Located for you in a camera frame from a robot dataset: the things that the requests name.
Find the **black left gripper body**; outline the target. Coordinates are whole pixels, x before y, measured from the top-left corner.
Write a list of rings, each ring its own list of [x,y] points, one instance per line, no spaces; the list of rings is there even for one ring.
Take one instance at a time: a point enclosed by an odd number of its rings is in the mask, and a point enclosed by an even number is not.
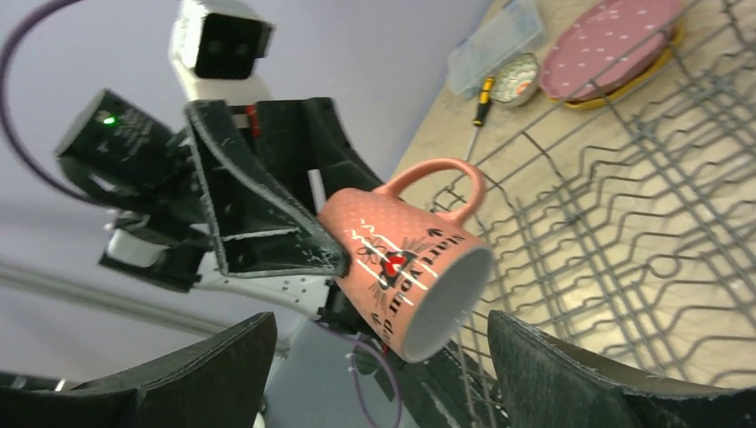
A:
[[[55,149],[63,175],[116,210],[99,265],[172,292],[200,281],[210,250],[186,138],[104,88]]]

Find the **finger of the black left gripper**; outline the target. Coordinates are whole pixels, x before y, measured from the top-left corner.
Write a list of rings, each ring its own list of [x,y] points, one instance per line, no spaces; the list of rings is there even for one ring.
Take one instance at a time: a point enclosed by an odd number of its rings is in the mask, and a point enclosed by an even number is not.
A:
[[[227,105],[185,106],[218,269],[224,276],[342,276],[350,256],[253,154]]]
[[[319,172],[326,197],[342,188],[370,191],[383,183],[353,149],[331,98],[257,103],[255,155],[312,213],[311,170]]]

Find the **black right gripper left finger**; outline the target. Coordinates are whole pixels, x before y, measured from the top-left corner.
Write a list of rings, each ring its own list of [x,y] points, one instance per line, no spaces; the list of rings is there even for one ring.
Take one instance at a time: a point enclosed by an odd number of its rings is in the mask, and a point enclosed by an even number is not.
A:
[[[67,391],[1,389],[3,427],[251,427],[275,354],[261,312],[201,342]]]

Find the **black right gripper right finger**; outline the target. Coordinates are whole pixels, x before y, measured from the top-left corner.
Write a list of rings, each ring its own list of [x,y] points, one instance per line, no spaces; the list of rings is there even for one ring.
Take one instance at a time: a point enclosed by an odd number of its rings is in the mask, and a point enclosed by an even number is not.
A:
[[[515,427],[753,427],[755,390],[659,377],[561,341],[500,310],[489,350]]]

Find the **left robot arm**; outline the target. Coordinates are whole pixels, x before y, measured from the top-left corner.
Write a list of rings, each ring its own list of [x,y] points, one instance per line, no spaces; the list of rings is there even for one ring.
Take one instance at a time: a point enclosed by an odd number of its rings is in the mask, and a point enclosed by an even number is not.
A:
[[[55,151],[64,176],[117,211],[102,267],[172,292],[226,291],[287,310],[283,339],[318,322],[378,337],[332,277],[347,253],[316,222],[325,192],[379,178],[341,130],[333,102],[189,102],[174,131],[110,89],[94,95]]]

